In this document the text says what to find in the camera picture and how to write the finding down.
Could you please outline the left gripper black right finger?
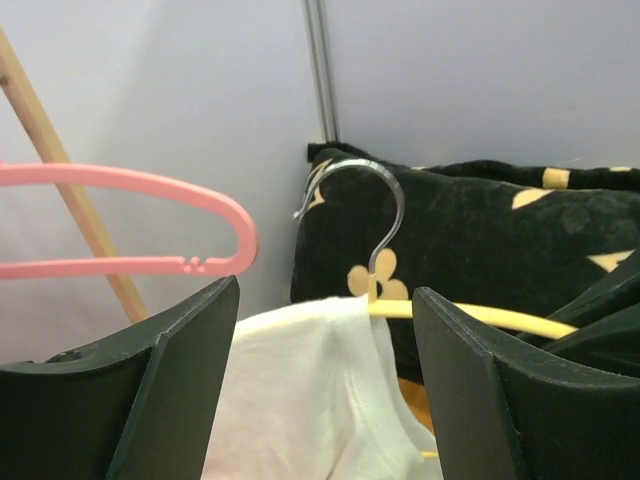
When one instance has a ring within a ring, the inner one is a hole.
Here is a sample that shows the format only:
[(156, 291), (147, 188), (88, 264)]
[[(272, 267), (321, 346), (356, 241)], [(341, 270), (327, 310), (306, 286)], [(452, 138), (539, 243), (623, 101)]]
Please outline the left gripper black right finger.
[(553, 355), (427, 288), (413, 325), (445, 478), (638, 477), (639, 376)]

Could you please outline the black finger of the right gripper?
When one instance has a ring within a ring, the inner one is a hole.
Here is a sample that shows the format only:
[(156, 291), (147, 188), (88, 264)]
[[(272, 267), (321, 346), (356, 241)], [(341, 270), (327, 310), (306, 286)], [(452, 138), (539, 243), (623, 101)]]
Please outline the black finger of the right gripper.
[(519, 339), (588, 367), (639, 376), (639, 254), (596, 282), (551, 318), (577, 330), (559, 340), (521, 333)]

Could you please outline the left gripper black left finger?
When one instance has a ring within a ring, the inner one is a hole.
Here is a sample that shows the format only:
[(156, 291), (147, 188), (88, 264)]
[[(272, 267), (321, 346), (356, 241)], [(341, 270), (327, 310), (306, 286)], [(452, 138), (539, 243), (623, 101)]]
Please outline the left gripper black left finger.
[(5, 479), (197, 479), (236, 325), (239, 284), (42, 362), (1, 368)]

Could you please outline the white t shirt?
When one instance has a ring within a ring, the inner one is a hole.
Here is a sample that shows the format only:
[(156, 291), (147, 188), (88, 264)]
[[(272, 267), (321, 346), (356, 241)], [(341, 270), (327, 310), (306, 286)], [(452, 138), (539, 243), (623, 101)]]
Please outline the white t shirt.
[(235, 328), (206, 479), (439, 480), (434, 435), (363, 297), (289, 305)]

